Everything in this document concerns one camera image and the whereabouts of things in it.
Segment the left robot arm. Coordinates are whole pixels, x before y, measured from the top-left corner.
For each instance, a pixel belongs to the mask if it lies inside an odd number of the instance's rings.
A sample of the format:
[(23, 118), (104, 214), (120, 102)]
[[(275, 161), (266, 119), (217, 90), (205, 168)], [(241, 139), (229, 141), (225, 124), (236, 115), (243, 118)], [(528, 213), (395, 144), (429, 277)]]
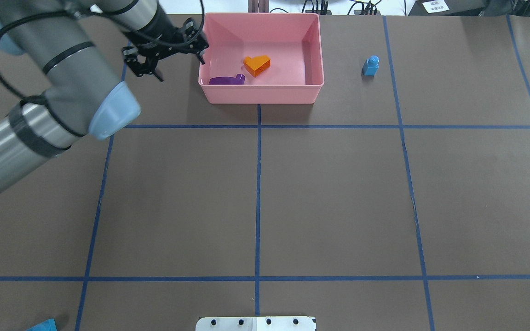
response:
[(0, 193), (86, 135), (104, 140), (141, 108), (79, 21), (112, 21), (131, 42), (122, 58), (137, 76), (163, 76), (158, 62), (193, 54), (204, 63), (203, 23), (171, 23), (157, 0), (0, 0), (0, 51), (27, 54), (50, 82), (26, 96), (0, 71), (0, 83), (19, 102), (0, 121)]

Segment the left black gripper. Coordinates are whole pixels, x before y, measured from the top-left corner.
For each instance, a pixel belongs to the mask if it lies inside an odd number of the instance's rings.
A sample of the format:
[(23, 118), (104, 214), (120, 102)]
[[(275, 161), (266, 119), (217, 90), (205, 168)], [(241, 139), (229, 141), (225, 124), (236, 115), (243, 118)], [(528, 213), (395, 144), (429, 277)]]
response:
[[(139, 31), (130, 31), (130, 41), (137, 48), (138, 53), (144, 57), (166, 58), (178, 53), (191, 53), (192, 49), (189, 46), (164, 46), (164, 43), (179, 44), (186, 42), (190, 39), (191, 34), (192, 25), (190, 22), (185, 22), (182, 27), (175, 27), (170, 21), (164, 22), (160, 20), (149, 23), (149, 25)], [(205, 51), (206, 47), (194, 48), (194, 54), (201, 65), (206, 63), (204, 59)], [(163, 74), (156, 65), (152, 65), (151, 75), (160, 82), (164, 82)]]

